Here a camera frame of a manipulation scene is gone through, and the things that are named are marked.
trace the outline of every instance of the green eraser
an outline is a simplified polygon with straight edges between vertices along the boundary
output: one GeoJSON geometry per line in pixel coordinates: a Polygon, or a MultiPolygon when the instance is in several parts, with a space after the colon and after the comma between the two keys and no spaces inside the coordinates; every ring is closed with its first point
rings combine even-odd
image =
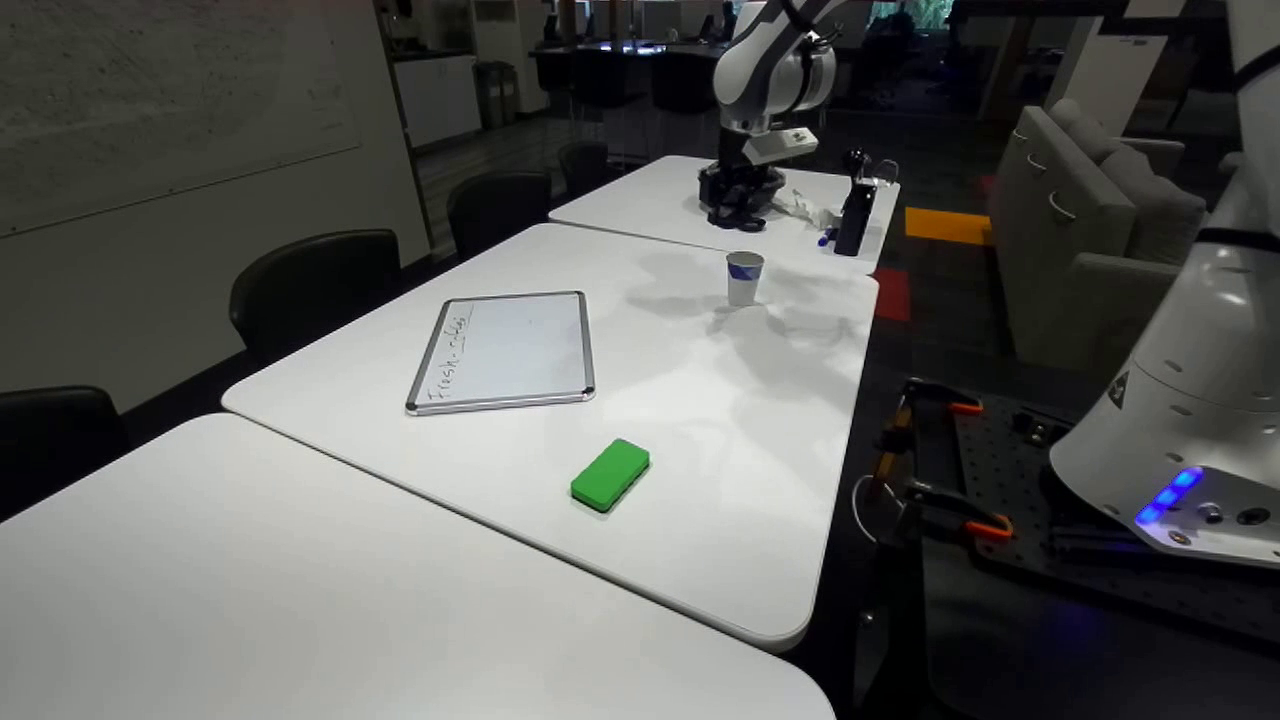
{"type": "Polygon", "coordinates": [[[616,439],[573,478],[573,500],[596,512],[608,512],[622,493],[649,468],[649,451],[616,439]]]}

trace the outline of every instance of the mounted whiteboard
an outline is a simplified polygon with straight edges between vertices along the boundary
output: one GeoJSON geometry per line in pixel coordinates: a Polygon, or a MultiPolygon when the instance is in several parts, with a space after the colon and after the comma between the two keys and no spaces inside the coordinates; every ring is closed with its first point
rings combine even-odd
{"type": "Polygon", "coordinates": [[[0,1],[0,237],[358,147],[328,4],[0,1]]]}
{"type": "Polygon", "coordinates": [[[440,307],[411,415],[581,402],[595,393],[581,292],[463,297],[440,307]]]}

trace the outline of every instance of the small whiteboard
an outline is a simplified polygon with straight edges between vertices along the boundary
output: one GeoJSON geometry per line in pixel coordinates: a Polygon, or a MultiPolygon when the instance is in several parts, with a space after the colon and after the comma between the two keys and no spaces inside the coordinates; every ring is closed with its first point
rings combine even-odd
{"type": "Polygon", "coordinates": [[[581,402],[595,393],[586,296],[461,297],[440,307],[410,415],[581,402]]]}

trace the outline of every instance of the paper cup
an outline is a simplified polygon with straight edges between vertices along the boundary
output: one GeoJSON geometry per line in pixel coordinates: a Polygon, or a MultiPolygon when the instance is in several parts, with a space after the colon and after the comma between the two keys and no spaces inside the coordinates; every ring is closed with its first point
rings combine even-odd
{"type": "Polygon", "coordinates": [[[764,258],[755,252],[737,251],[728,260],[728,304],[745,307],[755,304],[755,286],[760,284],[764,258]]]}

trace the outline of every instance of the white table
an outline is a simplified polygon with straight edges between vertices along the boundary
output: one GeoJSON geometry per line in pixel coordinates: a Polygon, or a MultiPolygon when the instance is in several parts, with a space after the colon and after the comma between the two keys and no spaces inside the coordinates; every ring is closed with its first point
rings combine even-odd
{"type": "MultiPolygon", "coordinates": [[[[637,234],[668,242],[712,247],[726,252],[751,250],[767,260],[785,260],[801,272],[851,268],[870,274],[879,263],[884,233],[893,219],[900,184],[876,192],[872,217],[856,256],[835,254],[835,245],[818,247],[822,232],[806,222],[768,210],[764,229],[746,233],[718,228],[707,222],[698,202],[698,170],[712,161],[704,158],[667,155],[609,184],[552,210],[557,223],[637,234]]],[[[782,169],[786,184],[778,196],[799,190],[820,206],[840,213],[849,196],[849,178],[808,170],[782,169]]]]}
{"type": "Polygon", "coordinates": [[[234,415],[0,524],[0,717],[832,717],[800,670],[234,415]]]}
{"type": "Polygon", "coordinates": [[[767,265],[763,304],[732,311],[726,284],[717,251],[543,224],[247,378],[223,405],[782,650],[813,610],[878,286],[767,265]],[[406,414],[445,300],[561,290],[586,293],[593,400],[406,414]],[[653,464],[598,515],[570,482],[620,437],[653,464]]]}

